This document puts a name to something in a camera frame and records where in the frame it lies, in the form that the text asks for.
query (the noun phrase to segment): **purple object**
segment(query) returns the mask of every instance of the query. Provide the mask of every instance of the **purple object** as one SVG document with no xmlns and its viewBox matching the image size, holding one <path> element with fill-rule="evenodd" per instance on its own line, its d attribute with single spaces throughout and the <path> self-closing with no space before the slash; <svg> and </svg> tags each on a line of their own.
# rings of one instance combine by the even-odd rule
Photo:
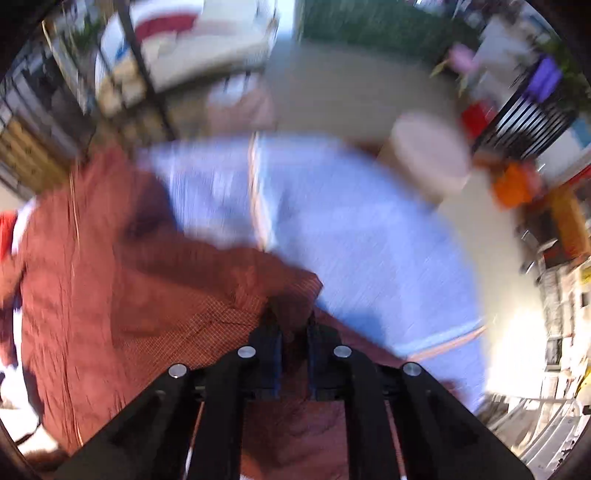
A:
<svg viewBox="0 0 591 480">
<path fill-rule="evenodd" d="M 544 57 L 530 80 L 526 96 L 542 103 L 556 90 L 562 79 L 562 72 L 552 57 Z"/>
</svg>

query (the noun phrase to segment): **black metal railing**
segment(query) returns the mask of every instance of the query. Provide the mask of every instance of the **black metal railing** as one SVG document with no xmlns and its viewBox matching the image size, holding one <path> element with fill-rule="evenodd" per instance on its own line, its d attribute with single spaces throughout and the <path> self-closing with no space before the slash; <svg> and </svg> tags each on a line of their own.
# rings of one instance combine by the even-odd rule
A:
<svg viewBox="0 0 591 480">
<path fill-rule="evenodd" d="M 474 152 L 484 147 L 505 158 L 535 158 L 577 119 L 579 112 L 571 106 L 562 82 L 544 102 L 537 102 L 527 95 L 536 69 L 537 65 L 524 76 L 509 101 L 476 139 Z"/>
</svg>

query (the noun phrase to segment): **wall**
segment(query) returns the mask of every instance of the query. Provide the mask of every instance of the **wall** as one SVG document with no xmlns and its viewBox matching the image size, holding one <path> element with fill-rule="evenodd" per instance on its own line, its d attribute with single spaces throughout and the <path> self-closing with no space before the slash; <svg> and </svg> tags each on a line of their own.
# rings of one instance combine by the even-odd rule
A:
<svg viewBox="0 0 591 480">
<path fill-rule="evenodd" d="M 24 201 L 17 197 L 12 190 L 0 183 L 0 212 L 16 210 L 24 205 Z"/>
</svg>

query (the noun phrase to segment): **light blue cloth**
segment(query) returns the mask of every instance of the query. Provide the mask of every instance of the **light blue cloth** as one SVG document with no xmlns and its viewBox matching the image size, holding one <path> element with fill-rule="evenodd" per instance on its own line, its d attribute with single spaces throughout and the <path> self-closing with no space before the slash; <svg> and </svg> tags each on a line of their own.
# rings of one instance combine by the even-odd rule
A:
<svg viewBox="0 0 591 480">
<path fill-rule="evenodd" d="M 219 139 L 144 153 L 185 232 L 219 247 L 255 245 L 248 145 Z M 480 325 L 472 273 L 449 227 L 389 170 L 326 137 L 263 136 L 258 151 L 272 252 L 319 276 L 322 308 L 401 358 Z M 477 407 L 480 340 L 422 363 Z"/>
</svg>

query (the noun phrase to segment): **red pillow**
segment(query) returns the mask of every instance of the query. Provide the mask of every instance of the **red pillow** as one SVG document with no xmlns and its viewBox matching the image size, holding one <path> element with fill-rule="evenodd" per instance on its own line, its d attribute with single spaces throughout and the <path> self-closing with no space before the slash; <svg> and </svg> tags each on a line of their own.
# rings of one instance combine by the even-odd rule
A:
<svg viewBox="0 0 591 480">
<path fill-rule="evenodd" d="M 162 32 L 181 33 L 192 30 L 198 17 L 198 14 L 177 14 L 150 18 L 135 27 L 135 36 L 142 43 L 146 38 Z"/>
</svg>

